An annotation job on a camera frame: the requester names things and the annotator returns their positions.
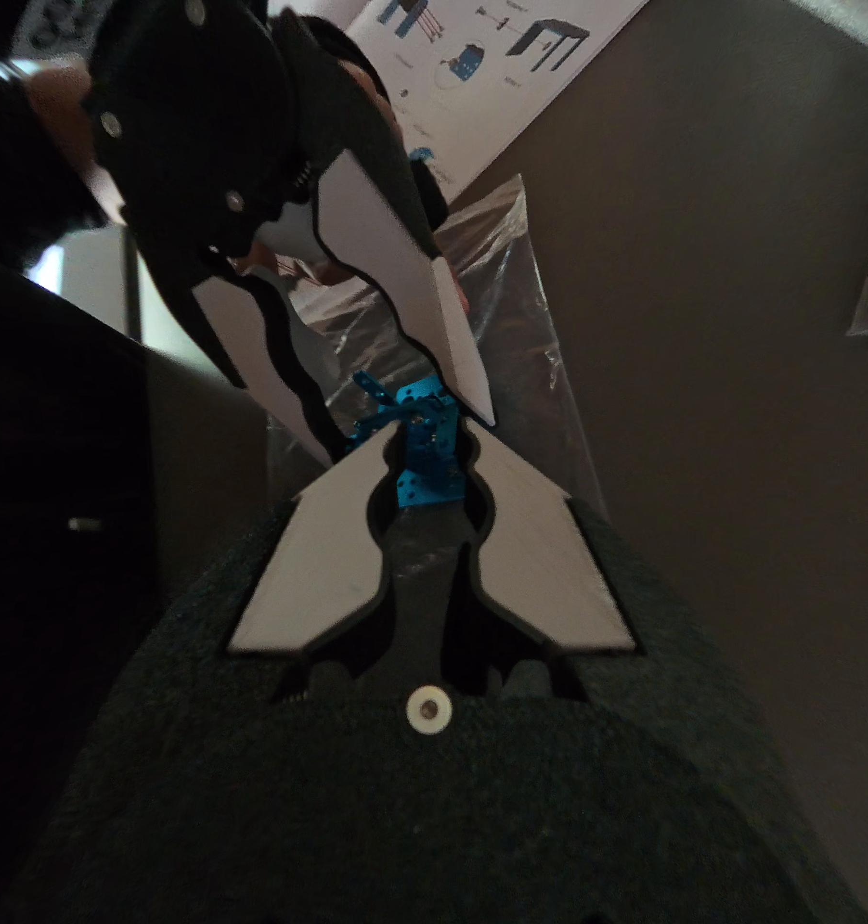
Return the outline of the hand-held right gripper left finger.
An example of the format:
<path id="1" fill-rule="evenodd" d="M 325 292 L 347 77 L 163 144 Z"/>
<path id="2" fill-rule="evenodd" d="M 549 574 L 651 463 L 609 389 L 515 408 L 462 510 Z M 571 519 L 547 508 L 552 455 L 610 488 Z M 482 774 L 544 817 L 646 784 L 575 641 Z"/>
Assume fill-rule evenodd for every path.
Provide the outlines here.
<path id="1" fill-rule="evenodd" d="M 295 497 L 228 653 L 311 653 L 378 607 L 404 449 L 404 424 L 389 422 Z"/>

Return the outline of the person's left forearm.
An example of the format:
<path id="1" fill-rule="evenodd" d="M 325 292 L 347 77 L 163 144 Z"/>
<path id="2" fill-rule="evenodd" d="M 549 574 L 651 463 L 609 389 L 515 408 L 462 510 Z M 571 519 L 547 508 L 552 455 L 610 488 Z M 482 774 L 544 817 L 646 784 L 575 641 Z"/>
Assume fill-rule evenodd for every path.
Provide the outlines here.
<path id="1" fill-rule="evenodd" d="M 31 109 L 74 172 L 89 185 L 111 180 L 95 158 L 93 129 L 83 102 L 92 89 L 83 63 L 53 64 L 24 77 Z"/>

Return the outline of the person's left hand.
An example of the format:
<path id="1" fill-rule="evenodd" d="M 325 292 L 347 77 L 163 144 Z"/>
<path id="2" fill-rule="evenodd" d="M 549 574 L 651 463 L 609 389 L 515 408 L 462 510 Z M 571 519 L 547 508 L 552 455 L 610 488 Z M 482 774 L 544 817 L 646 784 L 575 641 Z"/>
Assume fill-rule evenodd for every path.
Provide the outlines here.
<path id="1" fill-rule="evenodd" d="M 240 258 L 230 259 L 230 264 L 238 274 L 245 274 L 254 267 L 263 267 L 276 273 L 280 278 L 296 284 L 300 280 L 333 286 L 350 281 L 354 274 L 331 261 L 305 262 L 274 253 L 266 245 L 255 241 L 249 253 Z"/>

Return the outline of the clear plastic bag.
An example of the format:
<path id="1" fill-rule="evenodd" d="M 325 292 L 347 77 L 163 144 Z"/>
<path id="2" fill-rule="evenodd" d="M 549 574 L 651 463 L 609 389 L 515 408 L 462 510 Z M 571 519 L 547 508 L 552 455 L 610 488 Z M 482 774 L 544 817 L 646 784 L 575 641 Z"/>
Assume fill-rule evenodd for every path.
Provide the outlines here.
<path id="1" fill-rule="evenodd" d="M 533 253 L 521 178 L 451 216 L 438 239 L 471 306 L 497 413 L 494 434 L 578 503 L 601 565 L 607 511 Z M 346 435 L 377 411 L 354 373 L 367 372 L 392 395 L 433 373 L 367 283 L 287 281 L 300 317 L 337 356 L 339 374 L 325 403 Z"/>

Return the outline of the open instruction manual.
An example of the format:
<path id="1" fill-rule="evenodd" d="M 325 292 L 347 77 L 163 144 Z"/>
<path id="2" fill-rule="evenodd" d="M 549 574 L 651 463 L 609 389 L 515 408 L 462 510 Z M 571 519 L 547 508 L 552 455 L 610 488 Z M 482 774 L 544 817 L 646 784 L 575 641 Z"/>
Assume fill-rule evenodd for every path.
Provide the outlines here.
<path id="1" fill-rule="evenodd" d="M 374 1 L 347 34 L 449 203 L 646 1 Z"/>

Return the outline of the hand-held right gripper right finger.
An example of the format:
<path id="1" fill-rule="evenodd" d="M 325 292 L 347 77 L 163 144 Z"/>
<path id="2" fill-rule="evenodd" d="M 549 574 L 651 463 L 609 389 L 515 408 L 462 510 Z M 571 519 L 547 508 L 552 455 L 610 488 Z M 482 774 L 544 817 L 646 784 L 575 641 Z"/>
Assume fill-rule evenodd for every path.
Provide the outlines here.
<path id="1" fill-rule="evenodd" d="M 634 653 L 636 640 L 570 494 L 477 422 L 464 420 L 473 591 L 557 653 Z"/>

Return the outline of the blue metal bracket assembly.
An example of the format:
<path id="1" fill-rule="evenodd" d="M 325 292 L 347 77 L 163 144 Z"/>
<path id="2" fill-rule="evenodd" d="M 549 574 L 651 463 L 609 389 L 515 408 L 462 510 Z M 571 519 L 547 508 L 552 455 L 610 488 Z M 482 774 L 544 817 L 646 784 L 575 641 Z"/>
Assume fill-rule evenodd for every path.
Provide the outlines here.
<path id="1" fill-rule="evenodd" d="M 355 372 L 354 383 L 377 403 L 375 414 L 355 422 L 348 438 L 353 451 L 389 422 L 405 429 L 404 469 L 397 480 L 401 509 L 463 500 L 465 475 L 456 453 L 460 406 L 431 375 L 392 394 L 367 372 Z"/>

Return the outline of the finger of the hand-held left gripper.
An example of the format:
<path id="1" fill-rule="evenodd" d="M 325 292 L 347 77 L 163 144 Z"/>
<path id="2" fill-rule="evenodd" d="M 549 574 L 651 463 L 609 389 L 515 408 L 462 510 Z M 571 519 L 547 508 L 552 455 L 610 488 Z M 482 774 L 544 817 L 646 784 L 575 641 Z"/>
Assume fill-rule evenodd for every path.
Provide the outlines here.
<path id="1" fill-rule="evenodd" d="M 335 464 L 335 423 L 319 381 L 297 351 L 289 300 L 255 278 L 232 283 L 211 276 L 194 300 L 227 355 L 243 390 L 324 468 Z"/>
<path id="2" fill-rule="evenodd" d="M 442 384 L 486 426 L 496 424 L 486 368 L 451 268 L 437 247 L 397 214 L 350 150 L 324 169 L 315 189 L 315 236 L 328 256 L 382 294 L 403 338 L 436 368 Z"/>

